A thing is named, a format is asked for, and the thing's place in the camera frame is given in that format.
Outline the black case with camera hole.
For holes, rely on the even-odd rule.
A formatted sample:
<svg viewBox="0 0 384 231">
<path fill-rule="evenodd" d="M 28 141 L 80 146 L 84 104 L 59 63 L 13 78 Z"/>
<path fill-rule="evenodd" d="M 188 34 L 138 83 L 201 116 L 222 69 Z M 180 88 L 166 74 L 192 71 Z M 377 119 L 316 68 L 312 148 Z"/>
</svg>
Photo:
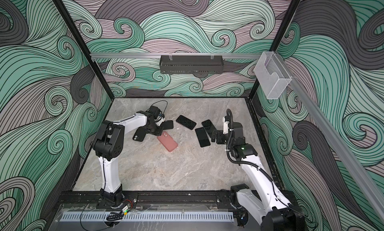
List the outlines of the black case with camera hole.
<svg viewBox="0 0 384 231">
<path fill-rule="evenodd" d="M 174 122 L 173 120 L 167 120 L 162 122 L 161 127 L 163 130 L 171 130 L 174 128 Z"/>
</svg>

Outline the black case edge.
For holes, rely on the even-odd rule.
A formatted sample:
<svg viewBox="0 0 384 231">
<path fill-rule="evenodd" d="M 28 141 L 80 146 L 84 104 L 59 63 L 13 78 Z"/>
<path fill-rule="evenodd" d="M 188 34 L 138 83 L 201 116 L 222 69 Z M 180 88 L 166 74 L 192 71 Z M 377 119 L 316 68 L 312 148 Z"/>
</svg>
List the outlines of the black case edge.
<svg viewBox="0 0 384 231">
<path fill-rule="evenodd" d="M 147 135 L 147 133 L 148 133 L 147 127 L 144 127 L 144 126 L 139 127 L 133 136 L 133 140 L 137 142 L 142 142 L 145 139 L 145 136 Z"/>
</svg>

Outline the pink phone case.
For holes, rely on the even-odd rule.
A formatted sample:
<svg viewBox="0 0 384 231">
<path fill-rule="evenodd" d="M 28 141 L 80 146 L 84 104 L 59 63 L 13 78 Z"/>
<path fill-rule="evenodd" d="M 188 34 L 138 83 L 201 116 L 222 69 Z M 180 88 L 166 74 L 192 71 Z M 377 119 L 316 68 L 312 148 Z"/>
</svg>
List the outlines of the pink phone case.
<svg viewBox="0 0 384 231">
<path fill-rule="evenodd" d="M 162 134 L 158 136 L 158 140 L 168 152 L 172 152 L 178 147 L 178 143 L 166 131 L 163 131 Z"/>
</svg>

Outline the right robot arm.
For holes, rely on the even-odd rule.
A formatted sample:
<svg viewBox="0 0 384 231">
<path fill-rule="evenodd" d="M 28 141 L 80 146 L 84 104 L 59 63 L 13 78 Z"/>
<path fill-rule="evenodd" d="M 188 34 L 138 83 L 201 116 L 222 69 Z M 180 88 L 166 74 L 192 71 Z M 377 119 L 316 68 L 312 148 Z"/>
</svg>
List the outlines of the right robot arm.
<svg viewBox="0 0 384 231">
<path fill-rule="evenodd" d="M 256 149 L 246 143 L 243 126 L 224 120 L 223 130 L 214 130 L 212 139 L 226 145 L 229 161 L 239 165 L 256 188 L 254 195 L 248 186 L 235 186 L 235 202 L 260 225 L 262 231 L 304 231 L 305 217 L 277 187 L 265 170 Z"/>
</svg>

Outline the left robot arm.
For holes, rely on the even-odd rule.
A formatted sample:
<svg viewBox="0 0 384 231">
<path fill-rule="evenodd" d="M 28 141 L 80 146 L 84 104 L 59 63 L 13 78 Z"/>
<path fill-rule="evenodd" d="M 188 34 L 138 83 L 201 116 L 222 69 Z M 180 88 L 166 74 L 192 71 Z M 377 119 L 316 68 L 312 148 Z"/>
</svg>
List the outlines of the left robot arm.
<svg viewBox="0 0 384 231">
<path fill-rule="evenodd" d="M 146 134 L 161 135 L 164 122 L 164 112 L 154 105 L 121 121 L 102 122 L 92 142 L 92 150 L 95 151 L 101 165 L 101 196 L 111 207 L 117 208 L 124 202 L 118 157 L 123 151 L 125 134 L 135 130 L 134 138 L 141 142 Z"/>
</svg>

